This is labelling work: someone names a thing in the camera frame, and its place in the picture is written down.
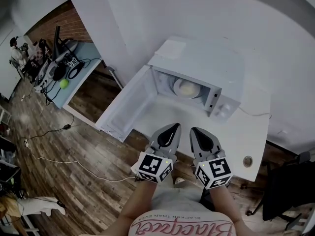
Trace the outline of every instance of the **wooden floor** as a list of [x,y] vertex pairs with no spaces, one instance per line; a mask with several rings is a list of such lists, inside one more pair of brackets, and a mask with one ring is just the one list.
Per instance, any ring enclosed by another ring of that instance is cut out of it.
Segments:
[[[31,219],[43,236],[97,234],[114,222],[136,183],[133,179],[116,183],[97,179],[78,164],[35,160],[31,151],[23,146],[23,138],[60,129],[72,122],[72,115],[54,104],[46,107],[43,96],[36,93],[22,102],[23,94],[28,94],[30,89],[29,82],[20,83],[14,98],[4,105],[13,114],[11,138],[18,148],[17,164],[22,168],[23,185],[30,197],[55,196],[67,207],[66,216],[54,211],[51,217],[42,214],[32,215]],[[44,137],[32,139],[29,144],[36,157],[58,161],[78,160],[99,177],[119,180],[133,175],[130,166],[136,162],[139,152],[144,150],[147,140],[133,131],[125,143],[120,143],[75,118],[71,129],[48,133]],[[179,155],[179,159],[173,176],[196,181],[189,167],[191,160],[183,155]],[[266,145],[263,160],[270,161],[273,166],[290,159],[292,155]],[[285,222],[280,219],[264,222],[261,211],[255,216],[246,217],[245,212],[254,209],[262,193],[241,190],[240,185],[243,183],[263,187],[266,184],[265,169],[260,168],[255,183],[234,177],[229,190],[240,205],[245,223],[250,228],[264,234],[283,235]],[[300,210],[307,213],[308,209],[306,206]],[[288,215],[298,213],[299,210],[290,211]]]
[[120,91],[114,78],[100,63],[70,100],[69,106],[96,122]]

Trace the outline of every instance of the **brick wall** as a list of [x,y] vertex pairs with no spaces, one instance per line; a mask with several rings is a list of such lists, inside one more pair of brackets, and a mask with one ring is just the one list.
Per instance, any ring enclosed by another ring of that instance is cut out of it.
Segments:
[[38,21],[26,35],[32,42],[46,39],[48,45],[54,43],[55,27],[60,26],[60,38],[73,38],[80,42],[92,42],[71,0],[58,6]]

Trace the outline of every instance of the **white plate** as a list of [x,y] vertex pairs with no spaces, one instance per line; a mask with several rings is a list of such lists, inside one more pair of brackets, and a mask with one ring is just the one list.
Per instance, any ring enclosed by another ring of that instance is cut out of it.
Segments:
[[174,83],[173,90],[178,97],[193,99],[200,94],[201,85],[184,79],[178,79]]

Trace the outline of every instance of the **white cable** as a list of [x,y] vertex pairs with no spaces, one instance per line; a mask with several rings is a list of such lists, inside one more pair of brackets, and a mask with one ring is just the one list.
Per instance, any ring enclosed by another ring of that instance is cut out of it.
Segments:
[[80,162],[78,162],[78,161],[73,161],[73,162],[58,162],[58,161],[56,161],[56,160],[50,160],[50,159],[44,158],[44,157],[42,157],[42,156],[39,157],[39,158],[36,158],[36,157],[34,156],[34,154],[33,154],[32,149],[29,147],[29,144],[28,144],[27,140],[26,140],[26,147],[30,149],[31,155],[35,158],[35,160],[43,159],[43,160],[47,160],[47,161],[53,162],[53,163],[78,163],[80,166],[83,167],[83,169],[85,169],[87,172],[91,173],[94,177],[96,177],[96,178],[98,178],[98,179],[102,179],[102,180],[108,181],[108,182],[111,182],[111,183],[113,183],[113,182],[125,181],[125,180],[128,179],[128,178],[134,178],[134,177],[126,177],[126,178],[121,179],[121,180],[108,180],[108,179],[105,179],[105,178],[102,178],[102,177],[98,177],[98,176],[95,175],[92,171],[89,171],[87,168],[85,168],[85,167],[84,167]]
[[263,113],[263,114],[258,114],[258,115],[252,115],[250,113],[247,113],[244,109],[242,109],[241,107],[238,107],[242,112],[244,112],[245,114],[249,115],[249,116],[265,116],[265,115],[269,115],[270,113]]

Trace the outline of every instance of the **shoe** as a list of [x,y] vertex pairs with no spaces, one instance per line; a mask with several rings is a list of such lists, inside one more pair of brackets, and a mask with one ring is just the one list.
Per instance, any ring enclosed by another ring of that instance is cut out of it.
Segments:
[[184,182],[185,179],[181,178],[181,177],[178,177],[175,179],[175,184],[178,184],[178,183],[181,183],[181,182]]

